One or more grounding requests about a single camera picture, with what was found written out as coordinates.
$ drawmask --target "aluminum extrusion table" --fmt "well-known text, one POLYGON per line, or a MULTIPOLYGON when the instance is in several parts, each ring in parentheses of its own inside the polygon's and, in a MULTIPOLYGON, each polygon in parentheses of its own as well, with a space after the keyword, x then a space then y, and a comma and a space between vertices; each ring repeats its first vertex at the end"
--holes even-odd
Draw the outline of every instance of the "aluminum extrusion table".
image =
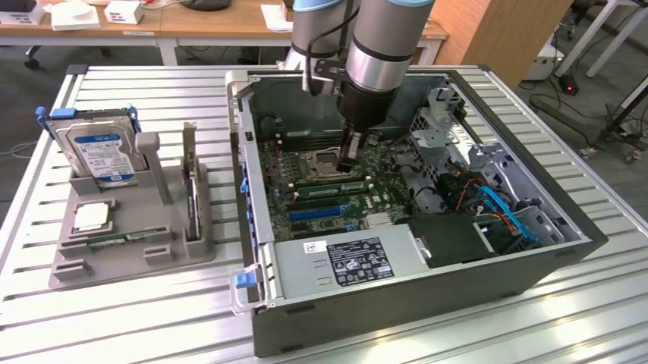
MULTIPOLYGON (((91 67, 86 74, 66 77, 55 107, 95 109, 133 103, 143 129, 161 132, 166 164, 178 163, 182 154, 183 122, 198 123, 218 257, 135 280, 50 290, 70 167, 43 134, 0 231, 7 257, 0 275, 0 360, 503 364, 648 359, 646 222, 493 73, 469 66, 456 69, 610 235, 610 243, 519 297, 290 355, 256 358, 250 317, 234 316, 229 308, 228 276, 242 266, 224 88, 233 68, 91 67)), ((468 112, 476 133, 488 141, 489 128, 468 112)))

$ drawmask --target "motherboard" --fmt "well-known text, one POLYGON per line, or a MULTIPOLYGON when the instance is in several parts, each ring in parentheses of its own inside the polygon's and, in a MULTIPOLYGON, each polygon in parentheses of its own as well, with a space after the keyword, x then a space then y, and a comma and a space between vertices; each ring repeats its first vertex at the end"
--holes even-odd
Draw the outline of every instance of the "motherboard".
POLYGON ((413 213, 391 149, 389 141, 366 146, 358 165, 344 173, 337 147, 285 152, 277 141, 260 144, 276 241, 388 226, 413 213))

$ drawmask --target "blue latch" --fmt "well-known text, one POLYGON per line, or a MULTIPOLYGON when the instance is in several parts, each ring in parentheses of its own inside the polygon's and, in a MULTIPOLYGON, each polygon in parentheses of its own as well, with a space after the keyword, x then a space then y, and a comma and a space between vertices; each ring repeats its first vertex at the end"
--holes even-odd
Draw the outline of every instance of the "blue latch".
POLYGON ((75 108, 55 108, 50 117, 52 119, 74 119, 78 115, 75 108))
POLYGON ((43 106, 39 106, 39 108, 36 109, 36 121, 43 130, 48 132, 50 137, 54 139, 54 133, 48 127, 48 110, 43 106))
POLYGON ((133 129, 135 129, 137 133, 142 133, 141 119, 138 116, 138 109, 135 108, 135 106, 131 105, 127 109, 127 112, 129 112, 129 118, 131 119, 133 129))
POLYGON ((240 290, 241 288, 252 288, 257 286, 257 276, 254 271, 248 273, 240 273, 234 278, 234 287, 240 290))
POLYGON ((244 182, 241 183, 240 191, 241 191, 241 193, 248 193, 248 191, 249 191, 249 188, 248 188, 248 177, 244 178, 244 182))

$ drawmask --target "gray parts holder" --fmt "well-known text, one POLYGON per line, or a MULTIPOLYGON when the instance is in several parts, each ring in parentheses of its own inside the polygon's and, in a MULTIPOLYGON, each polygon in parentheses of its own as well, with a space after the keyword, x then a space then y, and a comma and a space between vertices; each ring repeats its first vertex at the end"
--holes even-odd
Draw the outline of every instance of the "gray parts holder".
MULTIPOLYGON (((195 128, 186 125, 187 131, 191 135, 195 128)), ((52 289, 106 283, 215 258, 207 167, 183 161, 179 166, 163 168, 159 147, 157 133, 137 134, 137 149, 147 159, 149 170, 137 172, 134 186, 102 190, 93 177, 70 178, 73 190, 50 277, 52 289), (187 165, 197 171, 186 171, 187 165), (89 205, 106 209, 106 219, 97 214, 101 225, 79 228, 78 212, 89 205), (191 237, 195 219, 199 235, 191 237)))

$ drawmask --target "white box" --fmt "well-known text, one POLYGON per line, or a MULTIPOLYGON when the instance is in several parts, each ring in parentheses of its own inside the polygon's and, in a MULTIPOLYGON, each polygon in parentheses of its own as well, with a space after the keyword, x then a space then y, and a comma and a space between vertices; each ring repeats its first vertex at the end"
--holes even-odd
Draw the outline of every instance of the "white box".
POLYGON ((39 25, 43 20, 43 5, 36 2, 36 6, 28 13, 15 11, 0 11, 0 24, 11 25, 39 25))
POLYGON ((560 61, 566 55, 552 45, 546 45, 537 55, 531 69, 527 72, 523 81, 542 81, 551 76, 551 73, 559 68, 560 61))
POLYGON ((145 16, 141 2, 113 0, 103 11, 109 23, 138 24, 145 16))
POLYGON ((81 29, 97 29, 102 27, 99 22, 98 9, 89 4, 82 3, 89 6, 89 12, 83 15, 71 15, 65 9, 61 11, 57 9, 59 5, 70 4, 70 2, 62 2, 52 7, 52 30, 81 30, 81 29))

